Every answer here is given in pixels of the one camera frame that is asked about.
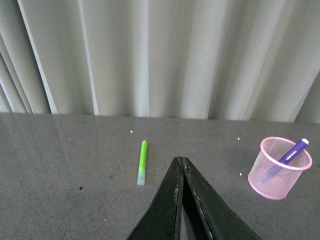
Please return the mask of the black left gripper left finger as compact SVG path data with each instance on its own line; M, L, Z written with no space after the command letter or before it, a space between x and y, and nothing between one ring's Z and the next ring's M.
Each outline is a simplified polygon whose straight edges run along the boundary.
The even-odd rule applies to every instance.
M129 240L179 240L183 206L182 158L175 157L149 208L128 236Z

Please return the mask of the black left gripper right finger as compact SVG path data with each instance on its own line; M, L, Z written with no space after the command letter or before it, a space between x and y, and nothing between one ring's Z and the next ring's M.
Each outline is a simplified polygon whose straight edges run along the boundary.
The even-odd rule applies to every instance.
M220 197L199 170L182 158L183 216L189 240L260 240Z

